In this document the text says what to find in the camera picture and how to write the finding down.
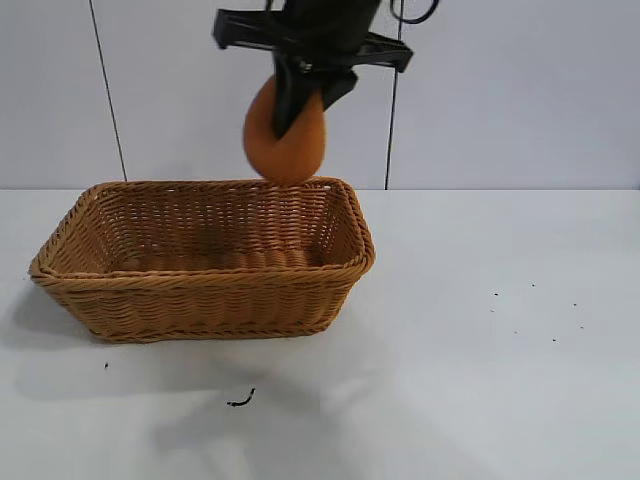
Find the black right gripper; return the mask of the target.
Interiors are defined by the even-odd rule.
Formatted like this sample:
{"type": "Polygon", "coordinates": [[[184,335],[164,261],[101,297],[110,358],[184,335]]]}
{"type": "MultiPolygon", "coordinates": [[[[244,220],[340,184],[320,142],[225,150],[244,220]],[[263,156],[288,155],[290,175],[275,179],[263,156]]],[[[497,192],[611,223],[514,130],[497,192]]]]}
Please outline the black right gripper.
{"type": "Polygon", "coordinates": [[[259,10],[217,11],[213,39],[221,49],[277,51],[272,56],[275,103],[272,126],[282,138],[321,88],[323,110],[356,86],[354,71],[332,71],[323,80],[313,68],[374,65],[406,70],[413,51],[402,41],[370,30],[378,1],[267,1],[259,10]]]}

